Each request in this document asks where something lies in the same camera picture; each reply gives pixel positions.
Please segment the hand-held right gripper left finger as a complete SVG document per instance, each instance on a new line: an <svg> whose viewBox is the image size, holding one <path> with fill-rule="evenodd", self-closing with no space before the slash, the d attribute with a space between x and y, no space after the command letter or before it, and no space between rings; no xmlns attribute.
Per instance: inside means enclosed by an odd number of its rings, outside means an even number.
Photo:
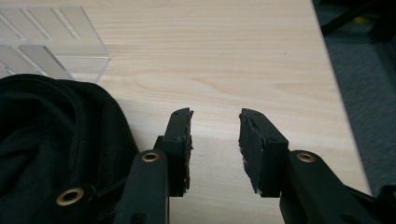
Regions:
<svg viewBox="0 0 396 224"><path fill-rule="evenodd" d="M164 135L159 135L154 145L155 149L161 150L167 156L171 197L182 197L190 188L192 115L193 111L188 107L174 111Z"/></svg>

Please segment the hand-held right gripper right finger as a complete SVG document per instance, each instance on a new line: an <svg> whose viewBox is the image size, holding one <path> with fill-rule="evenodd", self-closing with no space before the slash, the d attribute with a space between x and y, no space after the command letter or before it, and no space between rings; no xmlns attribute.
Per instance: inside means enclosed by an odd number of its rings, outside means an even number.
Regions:
<svg viewBox="0 0 396 224"><path fill-rule="evenodd" d="M261 112L243 108L239 118L240 152L253 190L264 198L278 198L289 141Z"/></svg>

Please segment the black cloth garment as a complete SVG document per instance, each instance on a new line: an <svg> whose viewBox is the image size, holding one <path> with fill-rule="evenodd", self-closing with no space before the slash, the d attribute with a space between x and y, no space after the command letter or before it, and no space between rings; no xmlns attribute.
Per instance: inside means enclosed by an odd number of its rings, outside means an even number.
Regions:
<svg viewBox="0 0 396 224"><path fill-rule="evenodd" d="M100 86L0 79L0 224L27 224L51 193L72 184L115 184L137 153L120 106Z"/></svg>

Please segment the clear acrylic rack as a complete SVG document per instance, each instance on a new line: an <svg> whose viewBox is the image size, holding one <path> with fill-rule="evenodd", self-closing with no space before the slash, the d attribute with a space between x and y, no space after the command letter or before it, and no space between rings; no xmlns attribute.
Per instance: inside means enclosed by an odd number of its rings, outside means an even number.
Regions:
<svg viewBox="0 0 396 224"><path fill-rule="evenodd" d="M110 61L83 7L0 7L0 78L96 83Z"/></svg>

